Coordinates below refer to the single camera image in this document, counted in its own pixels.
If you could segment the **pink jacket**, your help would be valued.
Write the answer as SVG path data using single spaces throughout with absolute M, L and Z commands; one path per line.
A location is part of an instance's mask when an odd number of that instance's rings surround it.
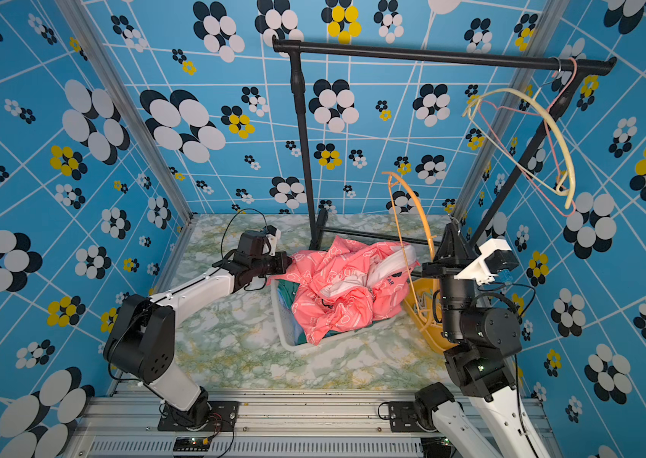
M 274 279 L 292 289 L 288 311 L 308 344 L 389 320 L 402 311 L 418 266 L 410 244 L 337 237 L 327 251 L 300 251 Z

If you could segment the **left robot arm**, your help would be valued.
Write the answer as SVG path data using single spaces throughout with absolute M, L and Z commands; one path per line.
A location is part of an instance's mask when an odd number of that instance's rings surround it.
M 177 329 L 253 281 L 284 274 L 291 264 L 284 251 L 256 256 L 232 250 L 200 277 L 166 293 L 131 295 L 119 309 L 103 357 L 161 398 L 172 423 L 200 429 L 210 418 L 208 392 L 174 361 Z

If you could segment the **green jacket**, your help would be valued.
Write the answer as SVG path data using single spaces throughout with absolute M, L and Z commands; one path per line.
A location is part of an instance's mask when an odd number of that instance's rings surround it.
M 292 306 L 294 304 L 299 284 L 286 280 L 278 282 L 277 293 L 280 305 L 282 306 L 282 321 L 292 326 L 292 334 L 294 345 L 303 345 L 307 343 L 304 330 L 298 324 L 294 314 L 292 313 Z

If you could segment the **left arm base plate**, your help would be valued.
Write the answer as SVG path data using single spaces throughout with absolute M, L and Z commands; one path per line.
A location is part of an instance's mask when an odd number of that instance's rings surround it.
M 181 412 L 163 405 L 157 429 L 162 432 L 231 432 L 239 418 L 238 401 L 210 401 L 204 408 Z

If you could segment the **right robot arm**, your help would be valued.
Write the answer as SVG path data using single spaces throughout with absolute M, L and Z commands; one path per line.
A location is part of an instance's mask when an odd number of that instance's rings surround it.
M 547 457 L 519 394 L 516 375 L 521 352 L 517 308 L 486 306 L 500 293 L 484 290 L 519 260 L 506 240 L 490 239 L 474 248 L 458 223 L 445 227 L 443 239 L 422 274 L 438 282 L 433 317 L 450 343 L 444 350 L 451 381 L 468 398 L 490 434 L 484 436 L 445 385 L 433 383 L 416 393 L 414 406 L 423 429 L 445 436 L 463 457 Z

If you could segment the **pink clothes hanger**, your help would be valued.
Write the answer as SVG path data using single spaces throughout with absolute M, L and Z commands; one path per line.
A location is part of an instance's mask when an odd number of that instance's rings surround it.
M 544 197 L 550 204 L 555 208 L 563 217 L 571 216 L 577 211 L 577 205 L 575 202 L 575 194 L 577 188 L 577 174 L 572 159 L 572 154 L 567 145 L 567 142 L 564 138 L 564 135 L 557 125 L 557 120 L 549 113 L 549 110 L 554 108 L 557 104 L 557 100 L 566 94 L 568 87 L 565 86 L 559 92 L 559 95 L 552 101 L 547 109 L 542 107 L 534 97 L 530 97 L 522 91 L 505 88 L 494 90 L 488 92 L 485 95 L 477 98 L 476 102 L 469 103 L 468 108 L 464 111 L 463 116 L 469 118 L 469 120 L 474 121 L 475 115 L 480 115 L 482 120 L 486 123 L 488 131 L 492 131 L 492 126 L 488 123 L 486 118 L 481 114 L 481 105 L 486 103 L 487 105 L 492 105 L 493 108 L 498 111 L 504 109 L 507 111 L 515 113 L 523 113 L 525 116 L 537 116 L 541 119 L 541 127 L 544 129 L 544 137 L 548 142 L 550 151 L 555 162 L 556 171 L 557 171 L 557 183 L 556 187 L 552 188 L 547 185 L 542 179 L 540 179 L 534 172 L 531 172 L 526 166 L 518 165 L 517 161 L 508 154 L 507 149 L 504 144 L 501 142 L 498 135 L 495 137 L 490 137 L 488 134 L 485 134 L 484 137 L 487 139 L 498 151 L 502 152 L 504 155 L 508 156 L 509 160 L 513 162 L 517 170 L 521 172 L 522 175 L 525 175 L 527 181 L 531 186 Z M 517 110 L 514 108 L 507 108 L 505 105 L 494 105 L 488 98 L 491 95 L 497 94 L 506 94 L 514 95 L 519 99 L 525 100 L 530 104 L 530 107 L 535 111 L 530 113 L 529 111 Z

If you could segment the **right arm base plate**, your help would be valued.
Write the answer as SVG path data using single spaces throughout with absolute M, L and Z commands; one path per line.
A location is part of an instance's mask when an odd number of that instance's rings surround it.
M 433 410 L 422 402 L 387 402 L 383 417 L 395 433 L 437 433 L 433 422 Z

